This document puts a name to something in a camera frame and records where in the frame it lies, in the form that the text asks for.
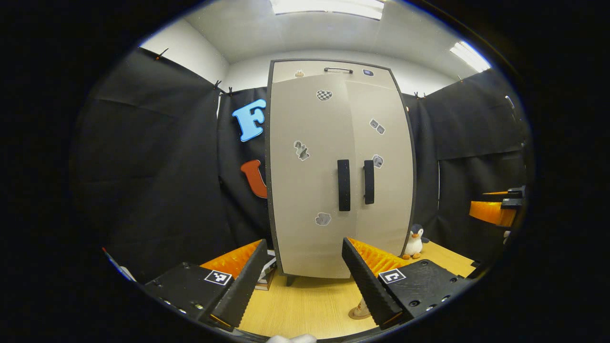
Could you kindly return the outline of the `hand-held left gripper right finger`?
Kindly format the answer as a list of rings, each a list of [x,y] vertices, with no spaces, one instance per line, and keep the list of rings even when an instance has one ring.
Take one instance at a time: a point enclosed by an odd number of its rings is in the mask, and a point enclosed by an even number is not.
[[[440,308],[471,283],[429,259],[401,259],[351,237],[343,239],[342,258],[381,329]]]

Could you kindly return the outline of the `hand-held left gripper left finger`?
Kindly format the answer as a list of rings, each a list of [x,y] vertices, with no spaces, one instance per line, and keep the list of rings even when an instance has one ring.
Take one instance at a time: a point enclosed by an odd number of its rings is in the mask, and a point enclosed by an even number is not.
[[[182,262],[144,285],[146,293],[192,321],[237,328],[267,263],[266,239],[208,262]]]

